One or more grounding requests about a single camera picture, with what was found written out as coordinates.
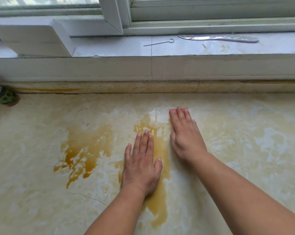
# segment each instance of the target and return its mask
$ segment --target window pane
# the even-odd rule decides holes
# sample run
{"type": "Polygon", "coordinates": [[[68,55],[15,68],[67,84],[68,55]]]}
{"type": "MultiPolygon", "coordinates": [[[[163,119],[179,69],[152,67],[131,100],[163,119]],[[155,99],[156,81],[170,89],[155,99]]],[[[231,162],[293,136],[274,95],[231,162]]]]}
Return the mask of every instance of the window pane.
{"type": "Polygon", "coordinates": [[[0,10],[14,8],[21,9],[40,9],[43,8],[81,8],[81,7],[100,7],[98,0],[0,0],[0,10]]]}

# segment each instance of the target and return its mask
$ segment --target person's left hand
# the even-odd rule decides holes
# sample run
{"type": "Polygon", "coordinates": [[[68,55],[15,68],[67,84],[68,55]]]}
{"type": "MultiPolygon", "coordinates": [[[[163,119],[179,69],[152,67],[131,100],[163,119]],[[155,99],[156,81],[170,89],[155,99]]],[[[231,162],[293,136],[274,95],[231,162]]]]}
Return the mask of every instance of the person's left hand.
{"type": "Polygon", "coordinates": [[[134,142],[133,153],[130,156],[131,144],[125,151],[125,164],[121,177],[121,189],[131,188],[143,194],[144,197],[154,192],[161,175],[162,162],[157,158],[153,164],[154,139],[148,130],[138,133],[134,142]]]}

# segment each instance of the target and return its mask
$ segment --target white block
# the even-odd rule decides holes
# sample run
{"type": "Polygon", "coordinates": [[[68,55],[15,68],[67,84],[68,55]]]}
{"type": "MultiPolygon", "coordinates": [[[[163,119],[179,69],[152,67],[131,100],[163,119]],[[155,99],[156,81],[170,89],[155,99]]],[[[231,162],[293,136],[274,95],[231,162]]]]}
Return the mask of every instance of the white block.
{"type": "Polygon", "coordinates": [[[0,18],[0,39],[19,55],[71,57],[75,50],[63,25],[48,16],[0,18]]]}

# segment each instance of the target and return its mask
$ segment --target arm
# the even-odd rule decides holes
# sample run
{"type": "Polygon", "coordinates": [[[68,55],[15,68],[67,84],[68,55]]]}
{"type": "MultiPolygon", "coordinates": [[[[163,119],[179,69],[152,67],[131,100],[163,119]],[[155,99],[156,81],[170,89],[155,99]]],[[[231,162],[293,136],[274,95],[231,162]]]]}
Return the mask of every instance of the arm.
{"type": "Polygon", "coordinates": [[[207,189],[234,235],[295,234],[295,214],[207,152],[188,109],[171,111],[171,142],[207,189]]]}
{"type": "Polygon", "coordinates": [[[131,144],[126,147],[121,191],[84,235],[134,233],[144,198],[156,189],[162,169],[161,158],[153,163],[153,136],[145,130],[141,138],[138,133],[132,156],[131,144]]]}

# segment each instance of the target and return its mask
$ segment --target black and green container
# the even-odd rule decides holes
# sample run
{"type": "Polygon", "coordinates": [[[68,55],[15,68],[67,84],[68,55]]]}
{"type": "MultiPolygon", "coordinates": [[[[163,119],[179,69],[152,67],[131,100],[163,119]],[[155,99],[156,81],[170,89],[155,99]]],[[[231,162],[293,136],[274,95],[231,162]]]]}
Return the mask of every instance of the black and green container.
{"type": "Polygon", "coordinates": [[[19,101],[19,97],[12,92],[11,90],[7,89],[0,85],[0,103],[7,106],[14,106],[19,101]]]}

